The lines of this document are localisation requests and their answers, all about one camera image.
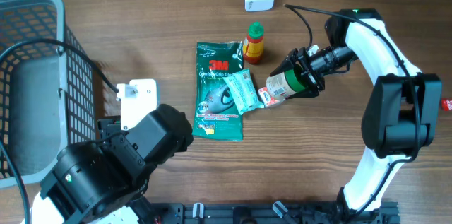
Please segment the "red candy bar wrapper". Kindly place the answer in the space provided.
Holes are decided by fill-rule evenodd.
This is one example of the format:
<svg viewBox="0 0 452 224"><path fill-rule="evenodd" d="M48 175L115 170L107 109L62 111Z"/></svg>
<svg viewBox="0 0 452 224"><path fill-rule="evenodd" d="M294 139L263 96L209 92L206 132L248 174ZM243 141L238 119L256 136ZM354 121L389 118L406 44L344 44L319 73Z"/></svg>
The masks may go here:
<svg viewBox="0 0 452 224"><path fill-rule="evenodd" d="M452 99L442 98L440 100L440 106L441 106L441 109L444 111L451 111L452 110Z"/></svg>

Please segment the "green 3M gloves package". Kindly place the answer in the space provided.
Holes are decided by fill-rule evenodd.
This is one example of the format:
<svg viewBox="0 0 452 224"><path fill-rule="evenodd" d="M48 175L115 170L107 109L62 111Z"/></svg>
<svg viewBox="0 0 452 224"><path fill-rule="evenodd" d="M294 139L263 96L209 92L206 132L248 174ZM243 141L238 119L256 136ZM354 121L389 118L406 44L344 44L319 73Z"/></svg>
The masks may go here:
<svg viewBox="0 0 452 224"><path fill-rule="evenodd" d="M196 46L196 109L193 135L220 141L241 141L242 116L224 78L241 71L241 42L198 42Z"/></svg>

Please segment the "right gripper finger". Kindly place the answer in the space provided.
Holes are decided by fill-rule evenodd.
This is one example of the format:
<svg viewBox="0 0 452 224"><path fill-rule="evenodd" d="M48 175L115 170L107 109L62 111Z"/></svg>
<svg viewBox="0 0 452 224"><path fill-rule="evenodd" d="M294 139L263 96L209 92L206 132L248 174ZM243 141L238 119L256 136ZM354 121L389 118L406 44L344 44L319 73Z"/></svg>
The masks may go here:
<svg viewBox="0 0 452 224"><path fill-rule="evenodd" d="M303 91L300 91L298 93L295 93L294 95L291 95L288 97L288 99L295 99L295 98L315 98L319 96L319 91L312 90L310 88L305 88Z"/></svg>
<svg viewBox="0 0 452 224"><path fill-rule="evenodd" d="M293 70L297 76L300 76L302 74L302 67L299 63L300 54L301 52L298 49L291 50L281 64L270 73L270 76L276 76L289 70Z"/></svg>

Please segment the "white wet wipes pack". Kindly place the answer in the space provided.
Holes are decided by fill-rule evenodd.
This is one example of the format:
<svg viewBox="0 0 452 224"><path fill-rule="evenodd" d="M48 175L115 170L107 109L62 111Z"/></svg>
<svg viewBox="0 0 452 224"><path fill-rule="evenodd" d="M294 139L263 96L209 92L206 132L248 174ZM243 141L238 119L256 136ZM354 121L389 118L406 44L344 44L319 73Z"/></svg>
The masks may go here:
<svg viewBox="0 0 452 224"><path fill-rule="evenodd" d="M230 89L239 115L264 108L254 87L249 69L233 73L231 76L224 77L223 80Z"/></svg>

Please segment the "grey plastic shopping basket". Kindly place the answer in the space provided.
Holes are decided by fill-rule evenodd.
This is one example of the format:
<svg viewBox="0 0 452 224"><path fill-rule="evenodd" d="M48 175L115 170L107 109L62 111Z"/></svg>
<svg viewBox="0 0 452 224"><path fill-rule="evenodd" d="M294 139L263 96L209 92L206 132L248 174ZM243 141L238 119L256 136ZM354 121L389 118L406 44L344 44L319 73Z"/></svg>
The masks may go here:
<svg viewBox="0 0 452 224"><path fill-rule="evenodd" d="M62 0L1 0L1 140L25 184L40 182L72 143L93 140L93 70L66 24Z"/></svg>

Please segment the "green lid jar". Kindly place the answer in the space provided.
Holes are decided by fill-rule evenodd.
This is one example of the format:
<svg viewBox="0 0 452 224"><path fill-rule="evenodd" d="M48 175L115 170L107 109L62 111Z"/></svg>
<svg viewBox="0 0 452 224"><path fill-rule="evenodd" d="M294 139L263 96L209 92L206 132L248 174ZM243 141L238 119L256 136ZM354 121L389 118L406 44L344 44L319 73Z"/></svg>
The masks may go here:
<svg viewBox="0 0 452 224"><path fill-rule="evenodd" d="M307 89L301 78L301 69L294 67L266 79L266 87L276 100L285 100Z"/></svg>

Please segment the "red sriracha sauce bottle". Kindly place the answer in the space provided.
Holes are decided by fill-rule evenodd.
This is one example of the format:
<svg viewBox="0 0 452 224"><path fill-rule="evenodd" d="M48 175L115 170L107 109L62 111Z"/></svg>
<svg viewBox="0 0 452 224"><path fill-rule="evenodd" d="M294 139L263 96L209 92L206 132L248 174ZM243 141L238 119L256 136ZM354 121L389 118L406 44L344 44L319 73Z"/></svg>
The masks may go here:
<svg viewBox="0 0 452 224"><path fill-rule="evenodd" d="M250 64L258 64L263 56L264 28L259 22L252 23L243 44L244 59Z"/></svg>

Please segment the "red patterned small box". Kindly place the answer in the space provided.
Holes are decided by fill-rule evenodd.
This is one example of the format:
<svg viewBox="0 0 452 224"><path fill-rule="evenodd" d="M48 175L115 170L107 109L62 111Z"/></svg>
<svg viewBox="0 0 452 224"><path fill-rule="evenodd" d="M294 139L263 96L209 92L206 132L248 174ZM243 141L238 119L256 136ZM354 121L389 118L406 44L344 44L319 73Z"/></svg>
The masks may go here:
<svg viewBox="0 0 452 224"><path fill-rule="evenodd" d="M268 91L267 87L258 89L258 95L265 108L276 107L281 105L284 100L276 100Z"/></svg>

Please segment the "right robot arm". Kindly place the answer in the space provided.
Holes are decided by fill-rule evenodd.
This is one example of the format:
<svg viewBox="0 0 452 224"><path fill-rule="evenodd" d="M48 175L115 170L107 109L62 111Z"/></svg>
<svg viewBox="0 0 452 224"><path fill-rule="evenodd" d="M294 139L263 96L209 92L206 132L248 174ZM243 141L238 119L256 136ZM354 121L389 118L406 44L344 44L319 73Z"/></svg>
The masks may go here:
<svg viewBox="0 0 452 224"><path fill-rule="evenodd" d="M374 8L328 12L329 46L293 49L271 72L282 76L291 92L284 99L315 98L325 76L347 73L359 60L373 84L364 111L363 156L352 179L340 190L342 219L373 213L397 171L414 161L435 135L442 84L434 73L422 73L398 49Z"/></svg>

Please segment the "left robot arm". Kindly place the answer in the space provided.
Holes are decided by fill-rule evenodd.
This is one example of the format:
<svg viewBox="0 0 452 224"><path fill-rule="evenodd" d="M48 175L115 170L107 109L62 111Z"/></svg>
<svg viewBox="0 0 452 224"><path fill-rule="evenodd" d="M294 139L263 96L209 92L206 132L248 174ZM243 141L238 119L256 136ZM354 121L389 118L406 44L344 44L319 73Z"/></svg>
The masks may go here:
<svg viewBox="0 0 452 224"><path fill-rule="evenodd" d="M166 104L128 131L62 149L40 182L29 223L90 223L142 197L150 175L193 142L183 112Z"/></svg>

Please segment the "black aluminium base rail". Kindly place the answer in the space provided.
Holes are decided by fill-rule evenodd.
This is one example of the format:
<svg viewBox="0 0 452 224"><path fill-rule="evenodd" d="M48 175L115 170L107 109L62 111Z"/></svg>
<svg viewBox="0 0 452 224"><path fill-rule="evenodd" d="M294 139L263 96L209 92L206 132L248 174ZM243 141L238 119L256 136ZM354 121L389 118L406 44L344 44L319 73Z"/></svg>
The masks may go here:
<svg viewBox="0 0 452 224"><path fill-rule="evenodd" d="M307 204L285 204L285 213L277 213L271 204L205 204L201 207L184 204L149 204L140 223L234 224L234 223L344 223L342 209L333 201Z"/></svg>

